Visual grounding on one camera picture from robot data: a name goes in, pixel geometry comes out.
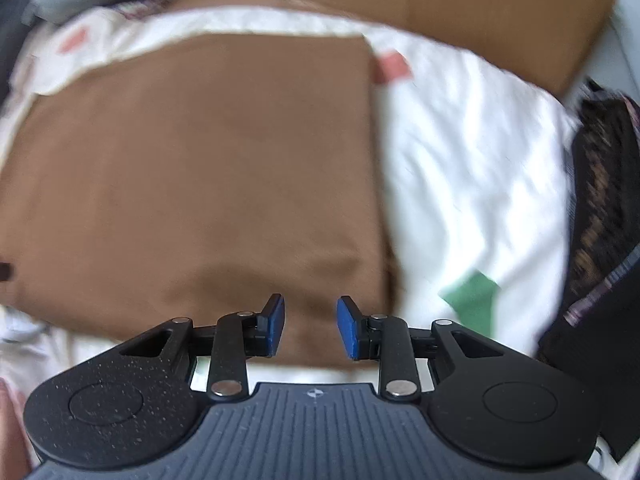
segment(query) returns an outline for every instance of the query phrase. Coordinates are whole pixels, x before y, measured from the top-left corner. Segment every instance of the red patch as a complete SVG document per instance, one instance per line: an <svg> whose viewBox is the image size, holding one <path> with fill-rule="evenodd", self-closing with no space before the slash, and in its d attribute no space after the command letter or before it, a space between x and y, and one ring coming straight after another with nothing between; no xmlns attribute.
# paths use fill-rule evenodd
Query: red patch
<svg viewBox="0 0 640 480"><path fill-rule="evenodd" d="M411 67L397 50L384 54L378 58L373 81L376 84L389 84L397 79L411 79Z"/></svg>
<svg viewBox="0 0 640 480"><path fill-rule="evenodd" d="M88 37L89 29L87 27L80 27L62 42L62 45L60 45L60 48L58 49L58 53L68 54L69 52L74 51L76 48L82 46Z"/></svg>

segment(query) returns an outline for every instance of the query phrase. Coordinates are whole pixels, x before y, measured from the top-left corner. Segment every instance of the white fabric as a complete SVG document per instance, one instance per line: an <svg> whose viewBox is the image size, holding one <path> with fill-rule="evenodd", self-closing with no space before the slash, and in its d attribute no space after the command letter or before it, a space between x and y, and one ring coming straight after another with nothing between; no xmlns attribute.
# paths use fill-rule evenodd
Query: white fabric
<svg viewBox="0 0 640 480"><path fill-rule="evenodd" d="M84 43L63 53L80 30ZM2 160L34 94L55 94L92 68L205 33L364 35L377 55L402 54L413 77L378 86L376 94L385 206L401 270L396 314L418 327L455 319L439 294L477 269L500 286L493 337L535 350L561 292L567 253L562 140L573 123L547 92L466 50L308 12L222 7L131 22L95 9L39 48L22 100L0 121Z"/></svg>

